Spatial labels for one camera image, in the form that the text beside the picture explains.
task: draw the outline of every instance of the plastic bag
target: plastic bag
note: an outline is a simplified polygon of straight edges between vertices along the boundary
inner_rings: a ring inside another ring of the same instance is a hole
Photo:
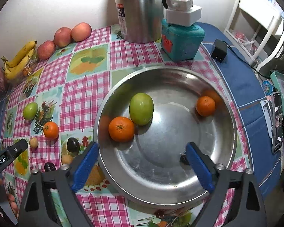
[[[230,30],[231,34],[234,35],[236,39],[238,39],[238,43],[242,45],[246,50],[251,54],[254,55],[255,51],[257,50],[257,47],[255,46],[253,41],[249,41],[247,37],[241,33],[236,32],[234,30]]]

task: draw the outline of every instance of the black cable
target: black cable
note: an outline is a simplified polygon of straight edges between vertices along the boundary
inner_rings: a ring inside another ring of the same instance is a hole
[[[222,41],[226,44],[227,48],[229,48],[231,50],[231,52],[233,52],[233,54],[242,62],[244,62],[246,65],[248,65],[251,69],[253,69],[256,73],[258,73],[260,76],[262,76],[263,78],[267,78],[267,79],[270,79],[270,77],[267,77],[267,76],[264,76],[262,75],[261,73],[259,73],[255,68],[253,68],[250,64],[248,64],[245,60],[241,59],[237,54],[236,52],[231,48],[231,46],[225,42],[225,41]]]

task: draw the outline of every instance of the screw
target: screw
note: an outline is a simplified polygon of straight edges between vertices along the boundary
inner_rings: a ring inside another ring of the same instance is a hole
[[[181,154],[181,157],[180,157],[180,162],[182,162],[183,164],[189,166],[189,162],[187,160],[187,157],[186,157],[186,152],[184,151],[182,154]]]
[[[253,171],[252,169],[250,169],[250,168],[246,168],[246,169],[245,169],[245,172],[246,172],[247,174],[253,174],[253,173],[254,173],[254,171]]]
[[[69,168],[69,165],[68,164],[63,164],[61,165],[61,170],[67,170]]]
[[[32,174],[37,174],[40,170],[38,168],[33,168],[31,170]]]
[[[215,166],[215,167],[216,167],[216,169],[217,169],[217,170],[219,170],[219,171],[220,171],[220,170],[225,170],[225,169],[226,169],[225,165],[223,165],[223,164],[216,164],[216,166]]]

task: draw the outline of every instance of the teal box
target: teal box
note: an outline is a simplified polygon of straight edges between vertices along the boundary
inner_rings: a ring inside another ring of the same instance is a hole
[[[174,61],[193,59],[205,36],[198,25],[190,27],[169,24],[162,20],[162,49]]]

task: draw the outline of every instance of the plastic container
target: plastic container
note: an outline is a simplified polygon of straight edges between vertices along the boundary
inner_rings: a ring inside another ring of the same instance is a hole
[[[15,78],[8,80],[8,82],[13,86],[17,86],[18,84],[22,83],[28,76],[33,74],[38,61],[37,50],[35,50],[33,55],[27,61],[25,67],[21,71],[19,71]]]
[[[161,46],[174,62],[193,59],[204,36],[205,31],[198,25],[186,27],[162,20]]]

